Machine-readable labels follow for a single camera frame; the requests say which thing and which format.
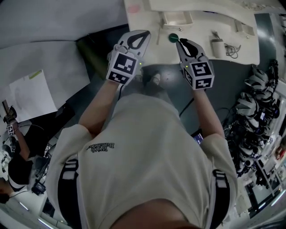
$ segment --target pink spot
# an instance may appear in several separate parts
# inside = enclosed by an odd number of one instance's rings
[[[137,13],[140,10],[140,5],[132,5],[127,8],[128,13]]]

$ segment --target person in black shirt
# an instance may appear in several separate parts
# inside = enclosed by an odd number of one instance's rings
[[[8,165],[8,181],[0,178],[0,203],[6,203],[13,192],[18,192],[29,184],[33,162],[29,158],[44,156],[49,140],[74,116],[71,108],[65,107],[56,117],[56,112],[32,119],[32,126],[25,136],[13,120],[14,133],[18,143],[13,159]]]

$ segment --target paper sheet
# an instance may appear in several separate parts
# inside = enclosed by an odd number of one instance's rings
[[[57,111],[43,70],[34,72],[9,85],[8,106],[17,112],[17,122],[23,122]]]

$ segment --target shirt sleeve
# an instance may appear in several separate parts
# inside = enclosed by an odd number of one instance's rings
[[[50,202],[58,211],[58,183],[65,162],[73,155],[76,155],[82,148],[92,140],[89,131],[79,124],[62,130],[55,150],[50,161],[46,189]]]
[[[21,190],[25,185],[29,184],[29,176],[33,166],[32,161],[25,161],[20,154],[9,162],[8,180],[14,191]]]
[[[231,190],[229,207],[230,210],[234,207],[236,202],[238,183],[236,169],[228,149],[227,141],[222,136],[213,134],[207,136],[202,141],[201,148],[203,149],[206,156],[213,162],[214,167],[223,171],[227,176]]]

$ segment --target green round object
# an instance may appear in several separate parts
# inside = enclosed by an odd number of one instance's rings
[[[169,35],[169,41],[172,43],[176,43],[179,40],[179,37],[177,34],[170,34]]]

